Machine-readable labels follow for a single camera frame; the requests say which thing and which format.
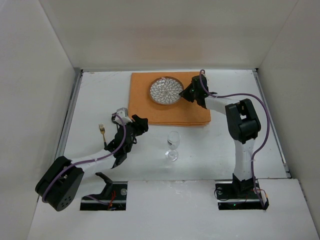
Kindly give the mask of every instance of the patterned plate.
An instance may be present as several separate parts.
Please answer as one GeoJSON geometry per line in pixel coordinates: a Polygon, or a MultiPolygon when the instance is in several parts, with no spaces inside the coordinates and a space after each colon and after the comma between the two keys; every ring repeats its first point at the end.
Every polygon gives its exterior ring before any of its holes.
{"type": "Polygon", "coordinates": [[[171,76],[157,78],[151,83],[150,97],[157,104],[170,105],[180,100],[179,93],[184,89],[182,83],[171,76]]]}

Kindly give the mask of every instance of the orange napkin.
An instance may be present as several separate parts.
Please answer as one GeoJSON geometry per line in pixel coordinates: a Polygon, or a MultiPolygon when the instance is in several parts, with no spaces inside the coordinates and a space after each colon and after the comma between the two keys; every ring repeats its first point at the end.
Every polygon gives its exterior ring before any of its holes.
{"type": "Polygon", "coordinates": [[[161,105],[154,102],[149,89],[151,83],[160,77],[174,77],[184,86],[191,83],[192,77],[199,72],[144,72],[131,74],[128,113],[140,118],[148,118],[149,124],[174,126],[203,126],[211,121],[210,110],[181,98],[177,103],[161,105]]]}

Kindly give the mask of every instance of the wine glass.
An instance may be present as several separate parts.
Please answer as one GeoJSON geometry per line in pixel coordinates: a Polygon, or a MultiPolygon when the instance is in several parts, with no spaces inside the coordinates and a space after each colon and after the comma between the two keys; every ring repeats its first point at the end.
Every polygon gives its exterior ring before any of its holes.
{"type": "Polygon", "coordinates": [[[165,156],[168,160],[174,162],[178,159],[179,153],[176,151],[180,144],[180,134],[177,131],[171,131],[167,137],[167,143],[170,150],[166,151],[165,156]]]}

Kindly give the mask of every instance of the gold fork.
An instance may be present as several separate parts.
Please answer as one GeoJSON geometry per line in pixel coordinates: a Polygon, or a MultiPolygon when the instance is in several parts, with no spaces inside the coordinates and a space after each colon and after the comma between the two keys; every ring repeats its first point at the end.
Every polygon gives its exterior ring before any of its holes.
{"type": "Polygon", "coordinates": [[[106,139],[105,139],[105,127],[102,123],[99,124],[99,130],[100,130],[100,133],[102,134],[103,136],[103,142],[104,142],[104,148],[107,148],[107,143],[106,143],[106,139]]]}

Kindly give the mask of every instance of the white table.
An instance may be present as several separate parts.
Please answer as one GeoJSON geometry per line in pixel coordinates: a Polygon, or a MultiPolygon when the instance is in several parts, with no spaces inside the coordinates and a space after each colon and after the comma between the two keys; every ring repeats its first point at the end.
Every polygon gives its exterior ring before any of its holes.
{"type": "Polygon", "coordinates": [[[129,181],[126,211],[39,201],[28,240],[319,240],[296,179],[261,179],[270,206],[218,210],[213,180],[129,181]]]}
{"type": "MultiPolygon", "coordinates": [[[[107,142],[114,138],[117,130],[111,122],[111,114],[121,107],[128,107],[131,73],[83,74],[64,152],[67,158],[84,157],[103,148],[98,129],[100,123],[105,126],[107,142]]],[[[251,70],[206,69],[206,76],[209,90],[220,95],[250,93],[260,96],[251,70]]],[[[255,143],[258,148],[265,138],[266,116],[260,104],[255,99],[252,102],[261,122],[255,143]]],[[[211,111],[211,118],[211,123],[204,127],[149,125],[149,131],[137,137],[137,144],[124,163],[103,173],[113,181],[231,179],[235,167],[235,144],[228,132],[226,116],[211,111]],[[177,149],[179,159],[172,163],[165,159],[165,152],[168,150],[167,134],[173,130],[180,133],[181,141],[177,149]]],[[[256,155],[254,166],[259,179],[287,178],[272,131],[266,146],[256,155]]]]}

